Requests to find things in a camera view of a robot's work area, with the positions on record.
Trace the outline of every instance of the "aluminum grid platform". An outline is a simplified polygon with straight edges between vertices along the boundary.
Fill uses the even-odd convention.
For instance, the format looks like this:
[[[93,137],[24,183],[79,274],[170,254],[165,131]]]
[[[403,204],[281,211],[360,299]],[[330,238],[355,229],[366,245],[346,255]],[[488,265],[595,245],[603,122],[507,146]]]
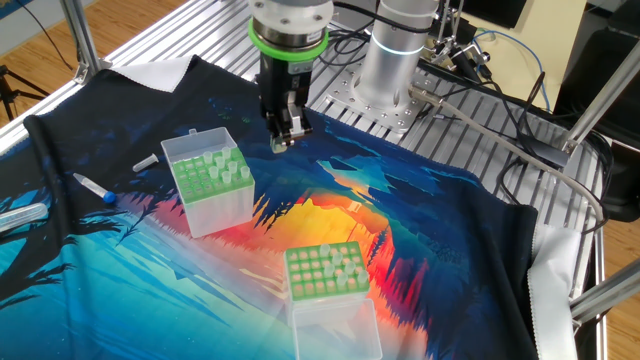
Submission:
[[[247,3],[243,0],[192,0],[109,54],[106,60],[118,67],[194,54],[248,81],[253,81],[255,74],[259,72],[259,51],[247,36],[250,16]],[[323,57],[330,62],[342,63],[356,59],[365,52],[366,46],[360,52],[339,55],[330,47]],[[426,158],[466,169],[477,175],[491,193],[505,199],[504,194],[498,189],[496,177],[505,164],[515,159],[513,154],[469,129],[461,121],[434,118],[441,110],[432,110],[418,119],[408,132],[398,134],[327,100],[326,94],[340,86],[335,84],[350,80],[357,66],[358,64],[346,67],[327,66],[316,61],[308,107]],[[426,87],[440,95],[460,88],[459,85],[431,74],[427,74],[427,78],[429,81]],[[1,128],[0,154],[27,137],[27,132],[22,126],[22,120],[26,115],[50,111],[80,87],[74,82],[67,83],[20,118]],[[515,136],[515,128],[508,121],[507,112],[498,98],[470,90],[453,95],[447,101],[480,124]],[[519,117],[523,110],[513,105],[512,111]],[[534,116],[529,118],[536,137],[542,141],[557,139],[565,131]],[[589,146],[580,146],[575,151],[564,173],[580,181],[595,194],[601,193],[601,166],[596,153]],[[538,209],[539,223],[578,231],[595,225],[593,211],[588,207],[586,200],[545,172],[531,166],[520,167],[507,174],[505,183],[521,203]],[[582,293],[589,250],[594,241],[597,251],[596,281],[599,283],[604,279],[603,235],[602,230],[599,230],[582,239],[572,298]],[[606,359],[606,346],[603,346],[606,344],[605,321],[606,319],[598,325],[599,359]]]

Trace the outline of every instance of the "wire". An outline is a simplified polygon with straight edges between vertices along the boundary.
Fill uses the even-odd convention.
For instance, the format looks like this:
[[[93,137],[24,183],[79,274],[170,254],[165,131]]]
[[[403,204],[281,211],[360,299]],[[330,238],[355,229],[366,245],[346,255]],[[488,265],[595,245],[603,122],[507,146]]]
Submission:
[[[509,165],[505,166],[500,171],[500,173],[498,173],[498,184],[500,185],[500,190],[502,190],[502,192],[505,195],[507,195],[507,197],[509,198],[509,201],[511,201],[511,203],[515,204],[515,205],[522,205],[522,204],[520,204],[520,202],[518,201],[516,196],[513,195],[511,190],[509,190],[507,185],[505,185],[504,177],[507,174],[507,172],[509,172],[509,170],[511,170],[511,168],[513,168],[514,166],[520,166],[522,164],[523,164],[522,160],[520,158],[517,158],[517,159],[513,160],[512,162],[510,162]]]
[[[520,115],[519,123],[524,123],[525,129],[527,129],[527,132],[529,133],[529,135],[531,135],[531,137],[533,137],[534,139],[535,139],[535,135],[533,134],[533,130],[531,130],[531,125],[529,125],[529,119],[527,118],[527,114],[529,113],[529,108],[533,104],[533,100],[535,100],[536,96],[538,96],[538,92],[540,91],[542,84],[544,84],[544,76],[545,76],[545,73],[543,71],[540,73],[540,75],[538,76],[538,79],[533,84],[533,88],[531,89],[531,92],[529,93],[529,97],[527,98],[527,105],[524,107],[524,111],[522,112],[522,115]]]
[[[346,30],[346,29],[339,29],[339,30],[333,30],[329,32],[329,44],[333,45],[333,49],[334,51],[338,54],[338,55],[349,55],[355,52],[360,51],[365,45],[366,43],[369,42],[370,36],[366,33],[364,33],[364,30],[366,28],[368,28],[369,26],[371,26],[373,24],[373,20],[369,21],[368,23],[366,23],[365,25],[363,25],[362,27],[356,29],[356,30]],[[342,43],[344,41],[348,41],[348,40],[352,40],[352,39],[356,39],[356,40],[360,40],[361,43],[357,46],[355,46],[353,49],[351,50],[345,50],[345,48],[348,46],[345,45],[342,48],[340,48],[340,45],[342,45]],[[335,62],[331,62],[328,61],[326,59],[324,59],[322,56],[318,56],[318,59],[324,63],[325,65],[328,66],[347,66],[347,65],[351,65],[351,64],[355,64],[357,62],[362,61],[364,58],[366,57],[365,55],[362,55],[356,59],[353,59],[351,61],[345,62],[345,63],[335,63]]]
[[[511,35],[507,35],[507,34],[505,34],[505,33],[503,33],[503,32],[500,32],[500,31],[487,30],[487,31],[485,31],[485,32],[483,32],[483,33],[480,33],[480,34],[476,35],[476,36],[473,38],[473,40],[477,40],[479,37],[484,36],[484,35],[487,35],[487,34],[498,34],[498,35],[504,36],[504,37],[506,37],[506,38],[508,38],[508,39],[511,39],[511,40],[513,40],[513,41],[517,42],[517,43],[518,43],[518,44],[520,44],[522,47],[524,47],[525,49],[527,49],[527,50],[531,53],[531,55],[533,55],[533,57],[534,57],[534,58],[536,59],[536,61],[538,62],[538,67],[540,67],[540,72],[541,72],[541,73],[542,73],[542,72],[544,72],[544,69],[542,68],[542,62],[540,61],[540,58],[538,57],[538,55],[536,55],[536,53],[535,53],[533,50],[531,50],[531,48],[530,48],[530,47],[528,47],[525,43],[523,43],[522,41],[520,41],[520,40],[518,40],[518,39],[514,38],[514,37],[513,37],[513,36],[511,36]],[[549,97],[547,96],[547,89],[546,89],[546,87],[544,86],[544,83],[542,84],[542,96],[544,97],[544,101],[545,101],[545,103],[547,104],[547,112],[551,112],[551,103],[549,102]]]
[[[67,66],[67,68],[69,68],[69,70],[73,71],[73,67],[71,65],[69,65],[69,63],[67,62],[67,60],[64,59],[64,56],[62,56],[62,53],[60,53],[60,50],[58,49],[58,46],[56,45],[55,42],[53,42],[53,39],[51,39],[51,36],[49,36],[49,33],[47,32],[47,30],[44,28],[44,26],[42,26],[42,24],[40,23],[40,20],[38,20],[38,18],[33,15],[33,13],[31,12],[31,10],[29,10],[26,6],[24,6],[24,4],[20,1],[20,0],[16,0],[16,2],[25,10],[27,10],[27,12],[29,13],[29,15],[31,15],[31,17],[33,18],[33,20],[35,20],[38,23],[38,26],[40,26],[40,29],[42,29],[42,31],[44,31],[44,34],[47,36],[47,39],[49,39],[49,42],[51,43],[51,45],[53,45],[54,49],[56,49],[56,52],[58,53],[58,56],[60,57],[60,60],[62,60],[62,62]]]
[[[341,7],[343,9],[347,9],[347,10],[351,10],[351,11],[355,11],[355,12],[360,13],[362,15],[368,16],[368,17],[370,17],[372,19],[375,19],[375,20],[378,20],[378,21],[382,21],[383,23],[385,23],[387,25],[391,25],[391,26],[393,26],[393,27],[395,27],[397,29],[408,31],[408,32],[412,32],[412,33],[415,33],[415,34],[426,34],[431,30],[430,28],[418,29],[418,28],[414,28],[414,27],[411,27],[411,26],[406,26],[406,25],[403,25],[401,23],[395,22],[395,21],[393,21],[391,19],[388,19],[388,18],[386,18],[386,17],[384,17],[382,15],[378,15],[378,14],[376,14],[376,13],[374,13],[372,11],[369,11],[367,9],[363,9],[363,8],[361,8],[359,6],[343,3],[341,1],[334,1],[333,2],[333,6]]]
[[[517,146],[513,145],[509,141],[501,138],[500,136],[492,133],[491,131],[486,130],[485,128],[482,127],[482,125],[480,125],[480,124],[476,123],[475,121],[473,121],[469,116],[467,116],[465,113],[460,111],[455,106],[449,104],[448,102],[442,100],[437,105],[442,106],[442,108],[451,111],[456,116],[458,116],[461,120],[466,122],[471,128],[473,128],[474,130],[480,132],[481,134],[483,134],[485,136],[488,136],[489,138],[493,139],[499,145],[502,145],[507,150],[509,150],[509,151],[513,152],[515,155],[521,157],[523,159],[523,161],[531,163],[532,165],[538,167],[539,169],[541,169],[543,171],[546,171],[546,172],[550,173],[551,175],[554,175],[555,177],[557,177],[561,181],[563,181],[565,184],[567,184],[569,187],[571,187],[573,190],[575,190],[576,192],[578,192],[580,195],[582,195],[584,198],[587,199],[587,201],[589,202],[589,204],[591,204],[591,206],[593,207],[593,209],[595,211],[596,219],[598,220],[599,226],[602,227],[604,225],[603,222],[605,222],[606,220],[605,220],[605,213],[604,213],[605,210],[604,210],[604,208],[602,206],[602,203],[584,185],[580,184],[579,182],[577,182],[576,180],[572,179],[571,177],[559,172],[558,170],[546,165],[545,163],[543,163],[542,161],[538,160],[537,158],[527,154],[522,149],[520,149]]]
[[[460,93],[460,92],[463,92],[463,91],[467,91],[467,90],[469,90],[469,89],[475,89],[475,90],[479,90],[479,91],[484,91],[485,93],[492,94],[492,90],[491,90],[491,89],[489,89],[489,88],[487,88],[487,87],[485,87],[485,85],[494,85],[494,86],[496,87],[495,92],[497,93],[497,96],[499,96],[499,97],[501,98],[501,100],[503,101],[503,104],[505,105],[505,107],[506,107],[506,109],[507,109],[507,113],[510,115],[510,117],[511,117],[512,115],[511,115],[510,108],[508,107],[508,104],[507,104],[507,102],[506,102],[506,101],[507,101],[507,98],[509,98],[509,101],[510,101],[510,102],[513,102],[513,103],[515,103],[515,104],[517,104],[517,105],[520,105],[520,106],[523,106],[523,107],[524,107],[524,106],[527,106],[527,103],[524,103],[524,101],[522,101],[522,100],[520,100],[520,99],[517,99],[517,98],[513,98],[513,97],[509,97],[509,96],[505,95],[505,94],[502,92],[502,90],[500,89],[500,87],[499,87],[495,82],[493,82],[493,81],[486,81],[486,82],[483,82],[483,83],[473,83],[473,82],[470,82],[470,81],[469,81],[469,80],[467,80],[467,79],[464,79],[464,78],[461,78],[461,77],[457,76],[456,74],[454,74],[454,73],[452,73],[452,72],[450,72],[450,71],[447,71],[447,70],[442,69],[442,68],[440,68],[440,67],[438,67],[438,66],[435,66],[435,65],[433,65],[433,64],[430,64],[429,62],[427,62],[427,61],[425,61],[425,60],[423,60],[423,59],[421,59],[421,60],[420,60],[420,62],[419,62],[419,66],[420,66],[420,68],[421,68],[421,69],[423,69],[423,70],[425,70],[425,71],[432,71],[432,72],[434,72],[434,71],[435,71],[436,73],[438,73],[438,72],[439,72],[439,73],[441,74],[441,76],[448,75],[448,76],[450,76],[450,77],[454,77],[454,78],[456,78],[456,80],[457,80],[458,82],[461,82],[461,83],[463,83],[463,84],[464,84],[464,86],[465,86],[465,88],[464,88],[464,89],[459,89],[459,90],[456,90],[456,91],[452,91],[452,92],[450,92],[450,93],[448,93],[448,94],[445,94],[445,95],[441,96],[443,99],[444,99],[444,98],[446,98],[447,96],[450,96],[450,95],[453,95],[453,94],[456,94],[456,93]],[[563,114],[563,115],[551,115],[551,114],[548,114],[548,113],[544,113],[544,112],[542,112],[542,110],[538,109],[538,108],[537,108],[536,106],[534,106],[534,105],[531,105],[530,107],[531,107],[531,108],[533,108],[533,109],[536,109],[536,111],[538,112],[538,114],[536,114],[536,115],[540,116],[541,118],[544,118],[544,119],[550,120],[550,121],[553,121],[554,119],[562,119],[562,118],[572,117],[572,116],[577,116],[577,115],[581,115],[581,114],[582,114],[582,112],[581,112],[581,111],[575,111],[575,109],[574,109],[574,112],[573,112],[573,113],[570,113],[570,114]],[[473,127],[474,129],[476,129],[476,130],[477,130],[477,126],[482,127],[482,125],[477,124],[477,123],[475,123],[475,122],[474,122],[474,124],[476,124],[476,126],[472,126],[472,127]],[[487,135],[487,136],[490,136],[490,135],[488,135],[486,132],[483,132],[483,131],[480,131],[480,132],[481,132],[482,134],[485,134],[485,135]],[[607,190],[608,190],[608,188],[609,188],[609,186],[610,186],[610,184],[611,184],[611,178],[612,178],[612,174],[613,174],[613,172],[612,172],[612,167],[613,167],[613,153],[611,152],[611,147],[609,146],[609,143],[608,143],[608,142],[607,142],[607,141],[606,141],[606,140],[605,140],[601,135],[599,135],[599,134],[597,134],[597,133],[594,133],[594,132],[591,132],[591,133],[587,136],[586,141],[587,141],[587,142],[589,142],[589,144],[590,144],[590,145],[594,148],[594,150],[597,152],[598,157],[599,157],[599,160],[600,160],[600,162],[603,164],[603,178],[604,178],[603,194],[606,194],[606,192],[607,192]],[[548,171],[548,170],[547,170],[548,166],[546,166],[546,165],[544,165],[544,167],[540,167],[540,168],[541,168],[542,170],[544,170],[544,171]],[[585,186],[583,186],[582,184],[578,183],[578,182],[577,182],[577,181],[575,181],[575,180],[572,180],[572,179],[571,179],[571,181],[570,181],[570,182],[567,182],[567,181],[565,181],[565,182],[566,182],[566,183],[567,183],[571,188],[573,188],[574,190],[576,190],[578,193],[580,193],[582,196],[584,196],[585,198],[587,198],[587,199],[589,200],[589,203],[593,206],[594,210],[596,211],[596,218],[599,220],[599,221],[597,222],[596,226],[594,226],[594,227],[593,227],[593,228],[591,228],[591,229],[588,229],[588,230],[583,231],[583,232],[582,232],[582,234],[583,234],[583,235],[586,235],[586,234],[589,234],[589,233],[591,233],[591,232],[595,232],[595,231],[599,230],[600,228],[602,228],[602,227],[606,224],[606,222],[608,221],[609,216],[608,216],[608,212],[606,211],[606,209],[604,208],[604,206],[602,205],[602,202],[598,199],[598,197],[597,197],[597,196],[595,196],[595,195],[593,194],[593,192],[591,192],[591,191],[590,191],[589,189],[587,189]],[[509,196],[508,189],[506,189],[506,190],[507,190],[507,191],[505,192],[505,194],[506,194],[507,196]]]
[[[446,116],[446,115],[442,115],[442,114],[434,115],[434,116],[433,116],[433,118],[434,118],[434,119],[438,119],[438,120],[460,120],[460,118],[457,118],[457,117],[455,117],[455,116]],[[518,139],[514,138],[513,136],[509,136],[509,135],[507,135],[507,134],[505,134],[505,133],[502,133],[502,132],[500,132],[500,131],[498,131],[498,130],[494,130],[494,129],[489,128],[489,127],[487,127],[487,126],[485,126],[485,125],[480,125],[480,126],[482,126],[483,128],[485,128],[485,129],[487,129],[487,130],[491,131],[491,132],[492,132],[492,133],[494,133],[494,134],[497,134],[497,135],[503,136],[503,137],[505,137],[505,138],[507,138],[507,139],[509,139],[509,140],[511,140],[511,141],[518,141]]]

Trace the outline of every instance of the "test tube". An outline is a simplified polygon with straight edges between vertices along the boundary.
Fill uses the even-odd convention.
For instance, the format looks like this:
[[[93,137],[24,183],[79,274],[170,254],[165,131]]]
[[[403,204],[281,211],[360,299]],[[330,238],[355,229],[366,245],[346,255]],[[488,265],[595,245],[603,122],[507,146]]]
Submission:
[[[42,219],[49,215],[47,206],[42,203],[32,204],[0,214],[0,231],[20,227],[31,221]]]
[[[356,271],[356,263],[349,261],[347,266],[344,267],[344,272],[346,272],[347,275],[351,275],[354,271]]]
[[[205,164],[213,164],[213,153],[211,151],[205,151],[202,156]]]
[[[330,277],[333,276],[333,272],[336,270],[336,267],[333,264],[326,264],[324,266],[324,276]]]
[[[331,260],[331,262],[333,263],[333,265],[340,265],[340,263],[342,262],[342,253],[335,253],[333,254],[333,259]]]
[[[218,169],[222,170],[222,168],[224,168],[224,158],[219,156],[216,158],[216,166],[218,167]]]
[[[151,154],[151,156],[149,156],[148,158],[140,161],[139,163],[133,165],[133,171],[135,172],[140,172],[144,169],[146,169],[147,167],[149,167],[150,165],[157,163],[158,162],[158,157],[156,156],[156,154]]]
[[[218,168],[215,166],[212,166],[209,168],[209,176],[211,176],[211,179],[216,179],[218,177]]]
[[[231,174],[238,172],[238,163],[236,161],[230,161],[228,167]]]
[[[364,284],[367,281],[369,281],[369,273],[366,270],[360,271],[360,274],[358,274],[358,283]]]
[[[228,147],[223,147],[222,148],[222,157],[226,160],[231,158],[231,149],[229,149]]]
[[[231,173],[225,171],[222,173],[222,182],[225,184],[231,184]]]
[[[248,179],[248,178],[249,178],[249,175],[251,175],[251,170],[249,170],[249,167],[248,167],[248,166],[243,166],[243,167],[240,169],[240,173],[242,174],[242,178],[243,178],[243,179]]]
[[[327,256],[329,255],[329,251],[331,250],[331,246],[329,246],[329,244],[322,244],[320,245],[320,256]]]
[[[338,275],[336,283],[338,284],[338,286],[344,286],[347,283],[348,279],[349,277],[347,276],[347,274],[341,273],[340,275]]]

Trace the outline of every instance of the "pipette tip box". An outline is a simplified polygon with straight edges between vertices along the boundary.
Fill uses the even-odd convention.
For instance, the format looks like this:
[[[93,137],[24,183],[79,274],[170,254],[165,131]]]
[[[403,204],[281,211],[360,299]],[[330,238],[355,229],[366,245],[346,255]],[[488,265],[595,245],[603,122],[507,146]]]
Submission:
[[[327,247],[328,253],[321,251]],[[336,254],[340,259],[336,263]],[[348,264],[353,262],[355,268],[347,271]],[[285,266],[289,294],[295,303],[304,303],[332,297],[364,298],[369,292],[369,279],[358,281],[358,275],[366,272],[366,264],[357,242],[324,244],[293,248],[285,251]],[[325,271],[333,267],[330,273]],[[340,284],[340,274],[346,275],[346,282]]]
[[[296,359],[382,358],[371,285],[357,242],[287,249],[287,316]],[[344,336],[326,336],[326,329]]]
[[[253,217],[255,181],[226,128],[161,142],[191,236],[224,230]]]

